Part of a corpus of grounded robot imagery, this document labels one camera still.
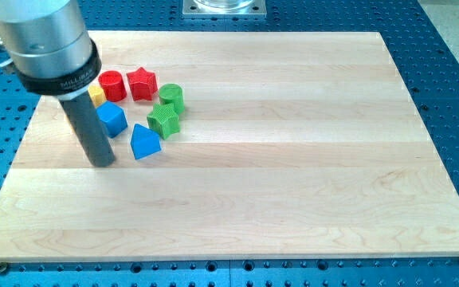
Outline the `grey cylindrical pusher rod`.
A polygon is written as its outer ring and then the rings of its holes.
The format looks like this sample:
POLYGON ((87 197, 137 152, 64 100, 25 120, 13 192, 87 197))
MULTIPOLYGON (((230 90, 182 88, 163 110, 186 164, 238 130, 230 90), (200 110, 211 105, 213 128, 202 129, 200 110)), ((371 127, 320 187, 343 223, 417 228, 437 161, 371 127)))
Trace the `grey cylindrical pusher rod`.
POLYGON ((89 94, 60 96, 58 100, 91 165, 111 165, 115 155, 89 94))

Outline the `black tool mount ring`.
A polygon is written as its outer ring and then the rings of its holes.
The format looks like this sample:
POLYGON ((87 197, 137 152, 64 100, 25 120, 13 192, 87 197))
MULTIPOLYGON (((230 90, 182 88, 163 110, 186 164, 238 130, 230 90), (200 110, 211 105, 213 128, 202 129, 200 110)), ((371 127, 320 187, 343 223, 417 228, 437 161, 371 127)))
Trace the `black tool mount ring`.
POLYGON ((44 96, 61 96, 81 90, 89 85, 100 73, 101 59, 96 43, 90 38, 92 52, 85 64, 79 69, 61 77, 36 78, 30 77, 17 69, 16 75, 27 92, 44 96))

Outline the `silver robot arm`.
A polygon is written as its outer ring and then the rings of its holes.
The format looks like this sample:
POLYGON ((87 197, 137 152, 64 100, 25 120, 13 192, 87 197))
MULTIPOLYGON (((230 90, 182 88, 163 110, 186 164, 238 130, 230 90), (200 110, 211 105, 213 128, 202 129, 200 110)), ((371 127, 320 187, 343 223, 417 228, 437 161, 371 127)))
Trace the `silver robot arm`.
POLYGON ((76 0, 0 0, 0 38, 28 92, 59 101, 89 162, 115 156, 88 87, 101 59, 76 0))

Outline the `clear robot base plate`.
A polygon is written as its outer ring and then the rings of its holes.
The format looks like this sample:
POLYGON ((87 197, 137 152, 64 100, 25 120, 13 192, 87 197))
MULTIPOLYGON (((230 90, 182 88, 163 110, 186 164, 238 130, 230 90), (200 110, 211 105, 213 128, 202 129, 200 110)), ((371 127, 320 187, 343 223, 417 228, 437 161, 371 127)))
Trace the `clear robot base plate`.
POLYGON ((183 0, 182 15, 187 17, 265 16, 265 0, 183 0))

